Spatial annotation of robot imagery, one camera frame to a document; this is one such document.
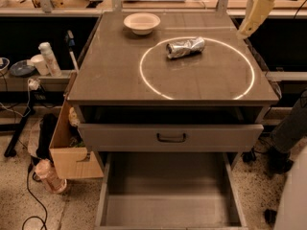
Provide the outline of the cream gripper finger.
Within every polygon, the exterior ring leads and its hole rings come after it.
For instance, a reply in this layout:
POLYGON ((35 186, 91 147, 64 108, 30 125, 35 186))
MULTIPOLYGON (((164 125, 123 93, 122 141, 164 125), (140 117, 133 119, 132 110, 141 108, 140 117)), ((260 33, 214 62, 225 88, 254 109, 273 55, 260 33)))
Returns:
POLYGON ((246 15, 238 29, 237 37, 250 37, 269 16, 273 6, 274 0, 248 0, 246 15))

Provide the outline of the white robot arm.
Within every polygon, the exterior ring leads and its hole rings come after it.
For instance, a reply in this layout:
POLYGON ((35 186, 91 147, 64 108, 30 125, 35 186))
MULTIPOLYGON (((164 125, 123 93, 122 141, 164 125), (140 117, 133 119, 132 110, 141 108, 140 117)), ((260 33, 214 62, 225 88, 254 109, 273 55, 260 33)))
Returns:
MULTIPOLYGON (((269 16, 275 0, 248 0, 246 15, 237 36, 250 37, 269 16)), ((272 131, 269 150, 271 173, 290 173, 287 178, 273 230, 307 230, 307 156, 303 149, 295 162, 291 149, 307 134, 307 92, 303 91, 290 114, 272 131)))

